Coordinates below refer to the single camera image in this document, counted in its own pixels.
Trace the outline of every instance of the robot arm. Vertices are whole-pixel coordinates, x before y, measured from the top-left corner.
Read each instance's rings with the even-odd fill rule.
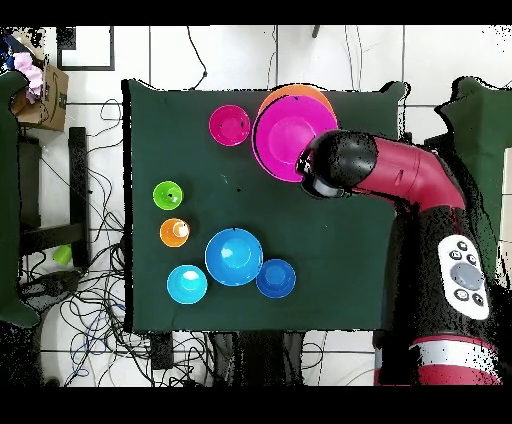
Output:
[[[313,195],[331,197],[343,189],[403,199],[420,212],[438,206],[465,209],[460,187],[435,154],[369,134],[323,134],[301,156],[299,172]]]
[[[388,248],[386,336],[375,346],[376,384],[499,383],[476,241],[463,192],[441,158],[416,146],[333,130],[311,142],[297,170],[314,197],[350,191],[406,210],[395,218]],[[411,355],[409,372],[396,377]]]

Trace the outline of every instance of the magenta bowl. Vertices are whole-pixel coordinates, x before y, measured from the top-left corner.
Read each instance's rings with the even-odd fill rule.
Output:
[[[308,96],[283,96],[256,118],[252,150],[258,163],[281,181],[298,183],[300,154],[315,137],[338,128],[331,111]]]
[[[229,147],[242,143],[251,130],[249,116],[235,105],[224,105],[216,109],[208,125],[213,139]]]

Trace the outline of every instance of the table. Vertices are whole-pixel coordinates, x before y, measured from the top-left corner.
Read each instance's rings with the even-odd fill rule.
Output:
[[[128,327],[135,332],[379,327],[394,217],[390,204],[364,196],[312,199],[298,184],[262,170],[249,141],[234,148],[213,141],[208,119],[217,107],[239,105],[252,122],[267,91],[166,92],[134,80],[122,87],[126,223],[132,229],[126,240]],[[403,83],[392,83],[381,92],[325,94],[341,128],[396,139],[397,104],[405,92]],[[152,200],[154,187],[165,180],[184,190],[174,211],[163,211]],[[178,249],[159,238],[160,225],[172,217],[191,227]],[[289,296],[268,299],[253,282],[225,287],[209,276],[205,247],[218,231],[234,226],[258,237],[265,259],[292,264],[297,282]],[[208,291],[197,304],[177,304],[167,293],[167,277],[181,264],[199,266],[208,277]]]

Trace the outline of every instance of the circular button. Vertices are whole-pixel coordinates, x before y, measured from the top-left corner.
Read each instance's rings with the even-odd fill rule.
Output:
[[[473,291],[478,290],[484,282],[483,274],[466,262],[460,262],[454,265],[450,270],[450,277],[452,277],[453,281],[459,286]]]
[[[471,265],[476,265],[476,258],[472,254],[466,256],[466,259]]]
[[[463,302],[469,299],[469,294],[466,290],[457,289],[454,293],[455,297]]]
[[[458,250],[452,250],[450,252],[450,258],[458,261],[459,259],[462,259],[462,253],[460,253]]]
[[[478,305],[478,306],[484,306],[484,299],[482,298],[482,296],[480,296],[478,293],[473,293],[473,301]]]
[[[463,241],[459,241],[457,243],[457,247],[462,250],[463,252],[465,252],[466,250],[468,250],[468,245],[466,243],[464,243]]]

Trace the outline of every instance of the orange cup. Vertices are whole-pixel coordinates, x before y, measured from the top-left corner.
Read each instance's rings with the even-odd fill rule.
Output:
[[[263,103],[258,110],[258,115],[263,112],[263,110],[274,100],[278,99],[282,96],[309,96],[315,100],[318,100],[322,103],[327,109],[329,109],[332,113],[332,116],[336,119],[336,115],[334,114],[334,110],[332,109],[331,103],[327,100],[327,97],[323,95],[323,93],[317,88],[311,85],[304,84],[290,84],[285,85],[284,87],[278,88],[275,91],[272,91],[266,98],[263,100]]]
[[[160,227],[160,239],[169,247],[183,246],[188,240],[189,234],[188,224],[178,218],[168,219]]]

